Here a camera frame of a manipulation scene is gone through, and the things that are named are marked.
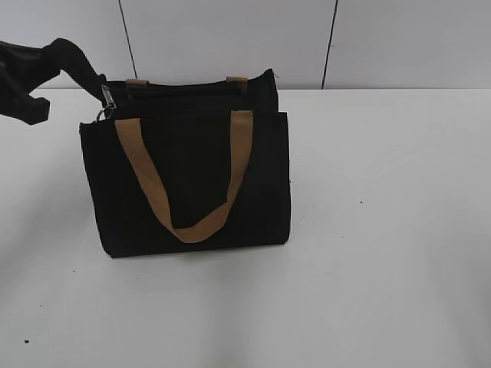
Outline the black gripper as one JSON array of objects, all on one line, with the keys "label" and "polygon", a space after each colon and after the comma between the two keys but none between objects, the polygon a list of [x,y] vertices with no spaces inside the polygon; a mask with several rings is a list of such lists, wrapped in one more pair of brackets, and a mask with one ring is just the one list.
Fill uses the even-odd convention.
[{"label": "black gripper", "polygon": [[104,101],[102,84],[105,77],[96,73],[85,53],[73,42],[57,38],[44,46],[41,53],[39,48],[2,41],[1,115],[31,126],[48,119],[50,102],[43,97],[33,98],[30,95],[44,83],[42,55],[91,96]]}]

